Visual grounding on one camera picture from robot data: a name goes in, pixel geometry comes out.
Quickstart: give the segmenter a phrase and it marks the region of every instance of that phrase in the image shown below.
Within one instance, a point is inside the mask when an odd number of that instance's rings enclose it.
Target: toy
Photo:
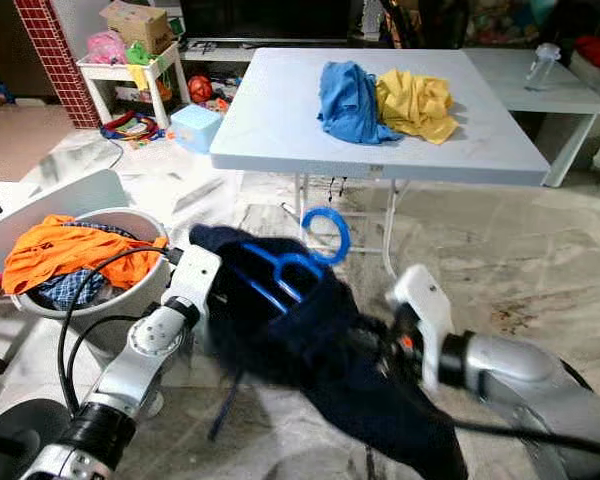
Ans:
[[[191,100],[195,103],[206,102],[211,98],[213,88],[211,88],[211,81],[202,75],[195,75],[187,82],[189,87],[189,95]]]

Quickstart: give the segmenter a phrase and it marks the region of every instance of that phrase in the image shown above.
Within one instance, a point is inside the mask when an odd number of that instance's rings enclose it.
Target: white folding table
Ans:
[[[559,187],[600,114],[600,96],[560,63],[549,72],[543,90],[525,89],[533,50],[467,48],[464,52],[508,110],[547,113],[535,144],[551,160],[544,184]]]
[[[347,60],[376,75],[397,68],[448,79],[456,102],[451,112],[459,128],[442,145],[409,136],[359,145],[326,134],[316,118],[320,75],[325,63]],[[261,48],[210,152],[217,168],[295,173],[300,217],[300,191],[306,203],[309,174],[390,179],[383,248],[378,252],[390,274],[393,219],[400,190],[404,192],[397,180],[539,186],[549,168],[459,50]]]

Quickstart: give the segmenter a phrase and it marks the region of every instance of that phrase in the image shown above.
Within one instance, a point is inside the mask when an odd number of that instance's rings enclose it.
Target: tile floor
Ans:
[[[0,107],[0,180],[20,181],[72,130],[61,105]]]
[[[71,170],[71,163],[82,170],[115,160],[115,147],[88,132],[76,135],[27,179],[46,185],[65,175],[58,172]],[[133,203],[165,221],[177,242],[186,241],[192,219],[262,235],[297,232],[278,206],[293,200],[290,176],[217,172],[206,157],[187,155],[167,141],[126,151],[115,170]],[[326,202],[329,181],[312,180],[311,204]],[[347,209],[380,211],[384,187],[347,181],[334,201]],[[558,190],[414,183],[399,208],[394,266],[426,264],[451,299],[458,330],[536,341],[572,363],[600,394],[599,191],[599,178],[577,174]],[[379,245],[379,222],[365,227],[352,221],[351,229],[355,239]],[[337,273],[351,285],[362,311],[390,318],[383,299],[390,279],[379,256],[351,254]],[[57,325],[37,321],[0,379],[0,412],[26,398],[61,398],[52,359],[56,338]],[[209,443],[206,433],[227,382],[211,360],[197,355],[193,365],[190,372],[167,375],[164,410],[140,426],[116,478],[367,478],[363,446],[326,425],[302,396],[285,389],[244,385],[218,441]],[[78,368],[83,395],[98,370],[87,351]],[[436,402],[456,416],[497,421],[461,392],[443,389]],[[471,479],[536,478],[520,443],[465,433],[459,438]],[[379,479],[417,478],[379,455],[376,464]]]

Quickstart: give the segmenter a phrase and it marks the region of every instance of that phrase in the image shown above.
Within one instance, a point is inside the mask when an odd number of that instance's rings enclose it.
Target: white laundry basket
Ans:
[[[80,215],[77,221],[119,227],[138,240],[153,242],[167,233],[157,220],[131,208],[107,208]],[[135,286],[108,302],[74,310],[70,328],[82,333],[95,320],[110,315],[140,316],[152,302],[159,302],[170,279],[169,262],[161,256],[149,273]],[[38,316],[63,320],[65,312],[43,307],[28,294],[15,295],[14,302],[22,310]],[[124,348],[131,322],[114,321],[95,328],[88,337],[88,346],[101,366],[109,363]]]

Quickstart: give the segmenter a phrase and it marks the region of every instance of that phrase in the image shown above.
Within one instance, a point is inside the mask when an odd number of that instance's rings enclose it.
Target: orange clothing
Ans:
[[[115,233],[88,227],[63,227],[73,221],[67,215],[48,215],[16,241],[6,258],[2,288],[20,294],[55,275],[93,269],[113,255],[137,247],[164,247],[165,237],[153,242],[132,240]],[[128,289],[142,280],[158,260],[157,252],[138,252],[122,257],[100,272],[114,287]]]

